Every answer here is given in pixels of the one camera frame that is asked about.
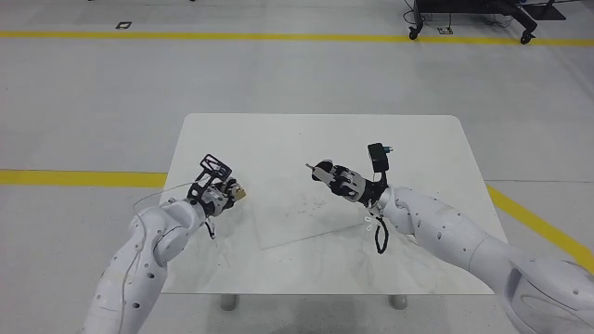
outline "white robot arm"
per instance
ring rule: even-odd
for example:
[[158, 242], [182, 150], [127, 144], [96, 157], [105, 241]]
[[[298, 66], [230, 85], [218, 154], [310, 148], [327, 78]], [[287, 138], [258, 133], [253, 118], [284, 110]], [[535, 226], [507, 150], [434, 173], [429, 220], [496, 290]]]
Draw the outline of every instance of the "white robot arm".
[[313, 179], [336, 195], [363, 203], [388, 218], [399, 233], [413, 235], [435, 257], [481, 279], [520, 333], [594, 334], [594, 276], [586, 269], [552, 258], [533, 259], [440, 200], [389, 186], [389, 149], [382, 144], [368, 148], [374, 172], [381, 173], [379, 182], [331, 161], [308, 165]]
[[139, 212], [130, 224], [132, 236], [105, 269], [91, 301], [84, 334], [136, 334], [150, 314], [167, 278], [167, 263], [187, 245], [208, 218], [231, 208], [245, 196], [231, 169], [212, 155], [187, 197]]

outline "caster wheel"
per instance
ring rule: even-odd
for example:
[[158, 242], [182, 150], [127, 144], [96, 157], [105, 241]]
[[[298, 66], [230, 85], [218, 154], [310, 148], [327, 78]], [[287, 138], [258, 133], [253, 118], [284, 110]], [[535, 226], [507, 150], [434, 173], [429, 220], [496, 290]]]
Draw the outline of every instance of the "caster wheel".
[[520, 43], [522, 43], [523, 45], [527, 45], [534, 37], [535, 36], [532, 35], [530, 32], [523, 32], [522, 37], [520, 38]]

